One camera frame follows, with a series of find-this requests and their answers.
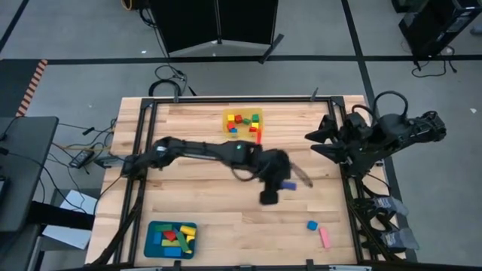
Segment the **desk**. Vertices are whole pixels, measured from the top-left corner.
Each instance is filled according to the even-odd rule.
[[[318,129],[323,115],[328,114],[328,104],[189,102],[195,99],[199,98],[182,98],[179,104],[158,105],[153,140],[173,136],[222,143],[227,140],[221,130],[223,109],[261,107],[265,126],[264,149],[286,150],[290,159],[311,177],[314,188],[298,183],[296,191],[280,191],[277,205],[261,206],[258,196],[262,184],[237,181],[219,162],[179,158],[163,171],[150,169],[135,266],[173,265],[170,259],[144,257],[145,235],[151,221],[192,221],[198,224],[196,256],[192,260],[183,260],[182,266],[304,265],[306,259],[314,259],[315,264],[356,263],[340,168],[311,151],[313,143],[304,139],[305,134]],[[141,100],[122,100],[111,148],[115,155],[127,155],[133,151]],[[346,108],[365,103],[363,96],[344,96],[344,101]],[[150,114],[146,115],[141,148],[145,147],[147,138]],[[336,115],[341,123],[340,114],[337,112]],[[119,172],[119,168],[106,171],[103,189],[119,176]],[[372,174],[384,179],[382,168],[374,168]],[[376,193],[387,193],[384,184],[370,177],[366,178],[365,184]],[[117,231],[126,185],[124,179],[119,180],[101,198],[86,263],[100,255]],[[323,248],[319,234],[306,229],[308,220],[318,221],[321,227],[328,229],[332,248]],[[129,242],[128,232],[122,261],[127,261]]]

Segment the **blue tray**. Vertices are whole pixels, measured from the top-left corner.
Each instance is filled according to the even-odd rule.
[[[164,255],[164,247],[161,245],[156,245],[154,244],[154,235],[156,233],[155,227],[157,225],[164,225],[164,224],[171,224],[174,229],[179,230],[181,226],[189,226],[193,227],[196,229],[196,238],[192,241],[189,242],[189,249],[193,251],[193,253],[188,254],[182,252],[181,257],[170,257],[170,256],[165,256]],[[146,257],[164,257],[164,258],[170,258],[170,259],[185,259],[189,260],[194,257],[194,254],[196,253],[196,240],[197,237],[199,236],[199,233],[197,232],[197,225],[195,223],[190,223],[190,222],[168,222],[168,221],[152,221],[149,223],[148,227],[148,235],[145,238],[145,247],[144,247],[144,256]]]

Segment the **yellow block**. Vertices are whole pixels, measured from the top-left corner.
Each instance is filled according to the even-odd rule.
[[[162,245],[162,246],[180,246],[178,240],[169,241],[167,239],[164,239],[163,242],[160,245]]]
[[[185,235],[196,236],[196,229],[194,229],[193,227],[181,226],[181,229],[179,229],[179,231]]]
[[[194,236],[186,236],[186,242],[189,244],[189,241],[194,240]]]

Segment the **pink rectangular block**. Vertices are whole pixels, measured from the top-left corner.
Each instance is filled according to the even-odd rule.
[[[326,230],[326,228],[320,227],[319,235],[322,237],[323,246],[325,248],[330,248],[331,247],[330,237],[328,236],[328,231]]]

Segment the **concrete floor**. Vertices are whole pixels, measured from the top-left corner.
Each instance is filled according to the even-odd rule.
[[[397,27],[402,15],[393,11],[389,1],[349,0],[349,4],[365,56],[407,55]],[[20,0],[2,2],[0,35],[19,5]],[[482,23],[482,17],[475,23]],[[275,54],[355,54],[339,0],[280,0],[276,27],[286,38]],[[482,53],[482,38],[468,31],[452,43],[457,53]],[[221,49],[221,55],[258,54],[252,49],[231,49]],[[214,47],[183,56],[211,56],[219,51]],[[137,13],[124,11],[118,1],[95,0],[31,1],[0,53],[0,59],[161,56],[153,31]],[[408,222],[420,244],[419,261],[482,266],[482,202],[477,195],[482,188],[477,164],[482,148],[478,140],[482,133],[482,62],[454,65],[457,74],[448,71],[443,77],[417,79],[410,75],[411,62],[367,62],[375,94],[384,90],[403,93],[410,102],[411,117],[436,110],[448,128],[442,142],[413,146],[393,157],[401,195],[410,209]],[[64,123],[107,127],[122,97],[147,95],[157,66],[49,65],[28,115],[56,115]],[[365,94],[357,62],[206,62],[174,66],[188,74],[189,85],[198,95],[311,94],[316,87],[319,94]],[[423,72],[439,72],[441,66],[441,62],[433,62]],[[171,92],[166,88],[156,94]],[[381,102],[382,113],[402,109],[395,98],[386,97]],[[60,127],[55,141],[69,144],[90,139],[75,129]],[[66,160],[57,150],[53,153]],[[74,188],[65,169],[47,166],[61,188]],[[81,188],[100,188],[100,168],[92,166],[90,175],[72,172]],[[50,196],[53,188],[46,185]],[[84,255],[83,251],[47,253],[42,269],[76,267]]]

